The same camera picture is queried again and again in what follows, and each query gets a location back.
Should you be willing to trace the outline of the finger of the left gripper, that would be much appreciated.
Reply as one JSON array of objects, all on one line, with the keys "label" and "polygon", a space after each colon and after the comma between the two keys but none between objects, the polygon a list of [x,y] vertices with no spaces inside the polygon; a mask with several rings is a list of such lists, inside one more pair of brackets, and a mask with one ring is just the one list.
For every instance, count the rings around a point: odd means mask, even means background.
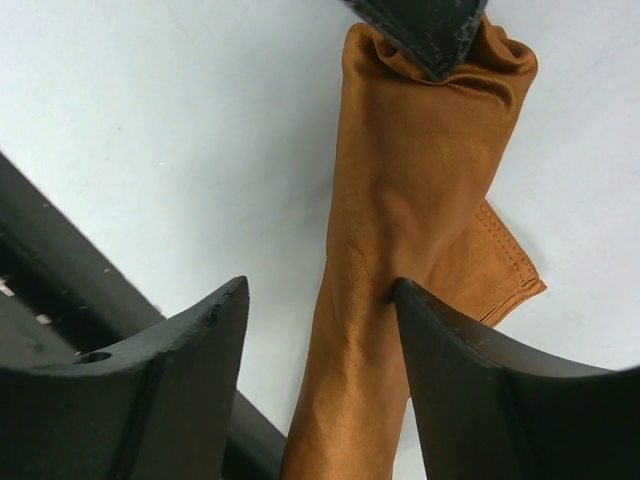
[{"label": "finger of the left gripper", "polygon": [[461,65],[480,27],[487,0],[345,0],[354,14],[378,30],[441,82]]}]

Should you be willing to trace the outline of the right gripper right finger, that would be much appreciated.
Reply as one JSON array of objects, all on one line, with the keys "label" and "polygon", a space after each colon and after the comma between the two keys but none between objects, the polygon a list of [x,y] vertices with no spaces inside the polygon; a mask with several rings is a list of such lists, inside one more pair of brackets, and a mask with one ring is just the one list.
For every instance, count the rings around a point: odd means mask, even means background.
[{"label": "right gripper right finger", "polygon": [[635,479],[639,371],[548,354],[409,279],[394,304],[430,479]]}]

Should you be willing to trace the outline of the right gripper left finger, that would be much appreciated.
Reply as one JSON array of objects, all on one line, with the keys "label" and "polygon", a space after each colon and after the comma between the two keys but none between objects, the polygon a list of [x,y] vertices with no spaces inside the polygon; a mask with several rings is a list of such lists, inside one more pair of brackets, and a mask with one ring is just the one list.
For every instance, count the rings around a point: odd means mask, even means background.
[{"label": "right gripper left finger", "polygon": [[71,364],[1,371],[5,479],[217,479],[247,328],[236,277]]}]

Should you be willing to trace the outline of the orange satin napkin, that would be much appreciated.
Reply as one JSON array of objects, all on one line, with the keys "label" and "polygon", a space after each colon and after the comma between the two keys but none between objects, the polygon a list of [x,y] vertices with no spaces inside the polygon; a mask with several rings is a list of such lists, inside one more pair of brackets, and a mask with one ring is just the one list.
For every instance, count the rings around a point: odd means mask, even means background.
[{"label": "orange satin napkin", "polygon": [[284,479],[388,479],[409,399],[392,290],[409,278],[493,326],[544,290],[486,196],[537,72],[483,20],[432,83],[374,28],[353,26],[326,267]]}]

